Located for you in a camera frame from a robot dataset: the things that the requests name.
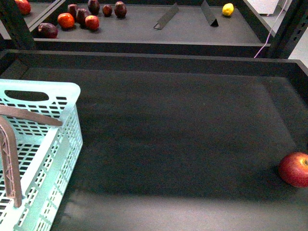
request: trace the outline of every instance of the apple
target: apple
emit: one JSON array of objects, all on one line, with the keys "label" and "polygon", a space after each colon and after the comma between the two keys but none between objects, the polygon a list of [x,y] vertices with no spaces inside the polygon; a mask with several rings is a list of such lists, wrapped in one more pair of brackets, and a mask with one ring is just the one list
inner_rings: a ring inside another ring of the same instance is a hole
[{"label": "apple", "polygon": [[103,7],[103,14],[105,17],[110,17],[112,14],[112,7],[111,5],[104,5]]},{"label": "apple", "polygon": [[51,23],[41,23],[38,26],[38,32],[45,38],[56,39],[58,36],[58,29]]},{"label": "apple", "polygon": [[126,5],[122,1],[117,1],[115,3],[115,15],[118,18],[124,18],[127,13]]},{"label": "apple", "polygon": [[70,13],[75,21],[76,21],[76,14],[77,14],[78,6],[76,4],[69,4],[67,6],[67,12]]},{"label": "apple", "polygon": [[15,0],[15,2],[22,15],[27,15],[31,12],[31,5],[27,0]]},{"label": "apple", "polygon": [[298,188],[308,187],[308,154],[294,152],[285,156],[278,166],[280,177]]},{"label": "apple", "polygon": [[76,21],[81,25],[85,26],[86,25],[86,17],[88,17],[90,13],[84,9],[84,8],[79,8],[76,13]]},{"label": "apple", "polygon": [[58,16],[58,23],[63,29],[69,29],[74,27],[75,20],[70,13],[61,13]]},{"label": "apple", "polygon": [[93,15],[98,15],[100,11],[100,3],[98,0],[89,0],[88,1],[88,9]]},{"label": "apple", "polygon": [[99,18],[94,15],[86,17],[86,27],[90,30],[97,30],[100,27]]}]

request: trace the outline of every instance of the black tray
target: black tray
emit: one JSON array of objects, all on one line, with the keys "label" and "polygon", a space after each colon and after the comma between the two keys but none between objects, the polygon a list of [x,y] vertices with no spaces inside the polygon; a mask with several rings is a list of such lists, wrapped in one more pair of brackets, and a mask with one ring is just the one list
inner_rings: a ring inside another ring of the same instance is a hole
[{"label": "black tray", "polygon": [[286,154],[307,152],[300,61],[2,56],[1,78],[81,87],[84,145],[53,231],[307,230],[308,189],[277,173]]},{"label": "black tray", "polygon": [[[31,12],[28,15],[24,15],[24,20],[27,26],[30,28],[38,19],[40,19],[44,14],[46,14],[50,9],[52,9],[53,6],[55,6],[59,2],[59,0],[30,0],[29,2],[31,4]],[[2,34],[4,39],[11,39],[1,21],[0,34]]]},{"label": "black tray", "polygon": [[[154,26],[175,2],[149,5],[153,2],[129,1],[131,5],[128,5],[126,18],[118,20],[114,13],[108,18],[103,16],[104,3],[101,1],[98,31],[82,29],[77,23],[75,29],[63,31],[58,25],[58,39],[41,38],[37,31],[39,24],[56,25],[58,15],[66,12],[70,3],[72,1],[59,2],[30,28],[39,50],[253,57],[264,45],[270,30],[246,0],[235,1],[236,9],[231,18],[222,16],[224,1],[209,1],[218,27],[211,27],[207,22],[200,7],[202,1],[179,1],[179,12],[162,30],[154,29]],[[87,9],[84,1],[79,6]]]}]

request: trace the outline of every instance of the light blue plastic basket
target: light blue plastic basket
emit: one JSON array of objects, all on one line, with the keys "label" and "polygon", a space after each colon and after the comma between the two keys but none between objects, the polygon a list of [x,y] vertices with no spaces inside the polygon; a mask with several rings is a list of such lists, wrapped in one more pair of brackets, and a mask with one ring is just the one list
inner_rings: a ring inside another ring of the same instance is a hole
[{"label": "light blue plastic basket", "polygon": [[[6,90],[38,91],[47,101],[21,101],[8,97]],[[49,231],[82,147],[76,109],[80,88],[74,83],[0,80],[0,104],[48,115],[63,122],[46,126],[14,117],[23,204],[13,206],[5,196],[0,164],[0,231]]]}]

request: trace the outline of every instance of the yellow lemon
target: yellow lemon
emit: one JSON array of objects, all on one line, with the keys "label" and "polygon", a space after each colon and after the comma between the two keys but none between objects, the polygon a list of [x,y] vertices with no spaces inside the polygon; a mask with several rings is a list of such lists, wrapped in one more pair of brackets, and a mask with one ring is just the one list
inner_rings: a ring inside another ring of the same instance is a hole
[{"label": "yellow lemon", "polygon": [[224,5],[223,8],[222,8],[222,14],[224,16],[231,16],[233,11],[234,11],[234,7],[233,7],[232,3],[228,3],[228,4]]}]

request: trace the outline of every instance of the pink cable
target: pink cable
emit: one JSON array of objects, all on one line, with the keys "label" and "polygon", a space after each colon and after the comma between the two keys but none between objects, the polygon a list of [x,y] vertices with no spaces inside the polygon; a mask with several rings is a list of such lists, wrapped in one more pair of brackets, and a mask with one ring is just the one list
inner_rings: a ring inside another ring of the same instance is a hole
[{"label": "pink cable", "polygon": [[257,56],[260,54],[260,52],[263,50],[263,48],[265,48],[265,46],[266,46],[267,43],[269,42],[271,32],[273,31],[273,28],[274,28],[274,26],[276,25],[276,22],[277,22],[279,16],[282,14],[283,9],[284,9],[285,6],[287,5],[287,2],[288,2],[288,1],[285,0],[285,3],[284,3],[284,5],[283,5],[283,7],[282,7],[282,10],[280,11],[279,15],[277,16],[277,18],[276,18],[276,20],[275,20],[275,22],[274,22],[274,25],[272,26],[272,28],[271,28],[270,31],[269,31],[269,35],[268,35],[268,38],[266,39],[266,42],[265,42],[264,46],[261,47],[261,49],[258,51],[258,53],[254,56],[254,59],[257,58]]}]

